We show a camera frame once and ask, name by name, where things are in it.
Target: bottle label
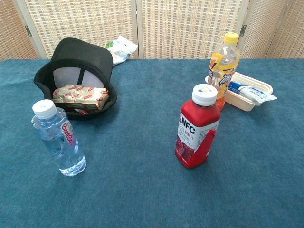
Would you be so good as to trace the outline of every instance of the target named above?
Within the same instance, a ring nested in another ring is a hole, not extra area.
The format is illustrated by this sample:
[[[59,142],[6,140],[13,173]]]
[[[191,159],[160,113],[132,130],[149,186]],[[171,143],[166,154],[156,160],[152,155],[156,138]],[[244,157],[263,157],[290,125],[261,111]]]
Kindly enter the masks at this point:
[[[199,148],[201,148],[200,146],[211,147],[218,124],[219,120],[207,126],[196,127],[182,113],[180,113],[176,142],[177,153],[186,161],[192,157]]]
[[[218,90],[217,99],[221,99],[229,86],[230,80],[232,79],[233,74],[236,71],[238,66],[239,59],[233,63],[227,65],[221,65],[221,61],[223,59],[223,55],[220,53],[213,53],[211,56],[210,66],[209,66],[209,78],[208,84],[213,85]],[[217,73],[220,77],[220,81],[215,80],[213,78],[213,74]]]
[[[75,146],[75,141],[76,141],[76,138],[74,136],[74,132],[73,132],[73,128],[72,128],[72,125],[71,123],[66,120],[62,125],[61,125],[61,130],[63,131],[63,135],[66,139],[66,142],[68,143],[68,145],[71,147],[71,148],[74,148]]]

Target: red bottle label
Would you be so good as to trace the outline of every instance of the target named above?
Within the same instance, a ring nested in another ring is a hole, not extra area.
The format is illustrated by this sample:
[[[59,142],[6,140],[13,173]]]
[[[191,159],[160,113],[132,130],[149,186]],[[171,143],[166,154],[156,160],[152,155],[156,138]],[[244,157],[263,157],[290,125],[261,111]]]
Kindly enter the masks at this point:
[[[180,113],[176,153],[178,153],[184,161],[192,158],[193,155],[200,150],[205,150],[205,156],[207,156],[218,124],[219,120],[207,126],[197,127]]]
[[[63,131],[63,135],[64,135],[67,143],[69,144],[69,146],[71,148],[74,148],[76,138],[75,138],[74,133],[73,133],[72,125],[68,120],[66,120],[61,125],[61,130]]]

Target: yellow bottle cap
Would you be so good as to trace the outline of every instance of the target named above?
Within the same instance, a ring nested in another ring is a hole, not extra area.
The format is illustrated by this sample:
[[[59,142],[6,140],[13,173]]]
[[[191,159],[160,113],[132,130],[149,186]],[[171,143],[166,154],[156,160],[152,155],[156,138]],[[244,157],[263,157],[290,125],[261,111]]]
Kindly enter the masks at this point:
[[[224,36],[224,43],[227,44],[236,44],[238,41],[238,33],[227,32]]]

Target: orange juice bottle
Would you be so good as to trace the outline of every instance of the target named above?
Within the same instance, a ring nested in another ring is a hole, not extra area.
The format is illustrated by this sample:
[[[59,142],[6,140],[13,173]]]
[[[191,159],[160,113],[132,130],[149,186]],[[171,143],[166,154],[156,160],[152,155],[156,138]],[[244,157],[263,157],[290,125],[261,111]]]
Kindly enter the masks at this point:
[[[211,56],[208,84],[218,90],[215,104],[220,110],[224,108],[225,93],[240,58],[237,41],[237,33],[227,32],[224,36],[224,44],[218,47]]]

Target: snack package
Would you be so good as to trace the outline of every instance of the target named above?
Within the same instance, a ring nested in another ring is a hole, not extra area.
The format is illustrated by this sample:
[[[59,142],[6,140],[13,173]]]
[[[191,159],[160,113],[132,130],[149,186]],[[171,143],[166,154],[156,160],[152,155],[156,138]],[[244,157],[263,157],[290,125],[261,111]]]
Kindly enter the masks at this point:
[[[102,110],[109,98],[106,88],[64,85],[53,92],[53,102],[69,112],[88,114]]]
[[[265,93],[262,90],[259,90],[257,88],[251,87],[244,85],[242,83],[230,81],[228,90],[240,94],[243,97],[248,98],[251,101],[258,102],[258,103],[263,103],[265,101],[272,101],[276,100],[277,97],[273,96],[271,94]]]
[[[137,47],[136,44],[123,36],[119,36],[117,40],[110,41],[105,45],[105,48],[112,54],[113,66],[126,61],[136,51]]]

